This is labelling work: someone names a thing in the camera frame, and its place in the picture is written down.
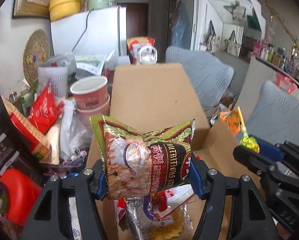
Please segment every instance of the dried branch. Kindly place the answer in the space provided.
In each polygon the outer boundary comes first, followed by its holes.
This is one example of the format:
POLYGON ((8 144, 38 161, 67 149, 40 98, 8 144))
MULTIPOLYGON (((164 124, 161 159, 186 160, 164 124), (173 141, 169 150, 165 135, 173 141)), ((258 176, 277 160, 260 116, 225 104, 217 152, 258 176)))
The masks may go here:
POLYGON ((285 29, 286 33, 290 36, 293 42, 296 44, 296 48, 299 51, 299 42, 297 41, 297 38, 291 33, 291 31, 288 29, 288 27, 285 24, 285 21, 283 21, 280 16, 278 15, 277 11, 270 5, 268 0, 265 0, 266 7, 268 8, 269 12, 277 19, 277 21, 282 25, 282 27, 285 29))

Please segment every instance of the brown cardboard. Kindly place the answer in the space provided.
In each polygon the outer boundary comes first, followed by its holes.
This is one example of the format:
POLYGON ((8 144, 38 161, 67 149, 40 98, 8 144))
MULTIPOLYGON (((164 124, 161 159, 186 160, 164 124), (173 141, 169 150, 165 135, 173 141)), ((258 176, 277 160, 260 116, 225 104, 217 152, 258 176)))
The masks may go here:
MULTIPOLYGON (((258 177, 236 162, 233 150, 238 142, 222 121, 209 129, 208 122, 196 93, 183 68, 179 64, 149 66, 123 66, 115 70, 111 117, 118 119, 142 133, 159 130, 192 118, 196 120, 194 153, 225 176, 239 178, 243 174, 252 177, 258 186, 258 177)), ((88 157, 91 168, 100 157, 95 138, 88 157)), ((187 200, 194 234, 200 221, 205 201, 197 196, 187 200)), ((113 202, 97 202, 105 231, 110 240, 133 239, 129 229, 123 231, 115 221, 113 202)), ((226 239, 230 218, 231 197, 226 198, 225 212, 219 239, 226 239)))

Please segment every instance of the white refrigerator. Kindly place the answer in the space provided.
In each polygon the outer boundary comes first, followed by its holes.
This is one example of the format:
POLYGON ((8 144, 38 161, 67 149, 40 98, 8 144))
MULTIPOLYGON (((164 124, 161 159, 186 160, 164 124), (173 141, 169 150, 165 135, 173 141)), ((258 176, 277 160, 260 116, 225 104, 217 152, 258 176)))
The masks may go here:
POLYGON ((74 55, 109 54, 113 50, 119 56, 127 55, 126 8, 118 6, 51 22, 54 55, 71 52, 85 29, 74 55))

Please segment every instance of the pink paper cup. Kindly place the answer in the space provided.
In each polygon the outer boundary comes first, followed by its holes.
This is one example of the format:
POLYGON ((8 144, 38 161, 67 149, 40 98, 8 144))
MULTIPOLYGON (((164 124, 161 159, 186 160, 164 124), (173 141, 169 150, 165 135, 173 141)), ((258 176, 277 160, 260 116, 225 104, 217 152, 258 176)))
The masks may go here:
POLYGON ((82 78, 71 85, 70 91, 75 98, 78 109, 96 109, 107 101, 107 77, 82 78))
POLYGON ((91 110, 81 110, 77 108, 80 113, 80 120, 84 125, 90 125, 89 117, 92 115, 103 114, 110 115, 110 96, 108 96, 107 101, 98 108, 91 110))

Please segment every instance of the white teapot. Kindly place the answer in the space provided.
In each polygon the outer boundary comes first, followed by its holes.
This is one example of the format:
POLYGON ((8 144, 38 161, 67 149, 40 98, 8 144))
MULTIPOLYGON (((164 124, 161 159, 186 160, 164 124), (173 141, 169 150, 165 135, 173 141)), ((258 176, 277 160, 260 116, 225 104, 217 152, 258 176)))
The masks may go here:
POLYGON ((157 49, 153 46, 145 46, 139 51, 139 64, 141 65, 155 65, 157 63, 157 49), (146 54, 142 56, 142 52, 151 50, 154 54, 146 54))

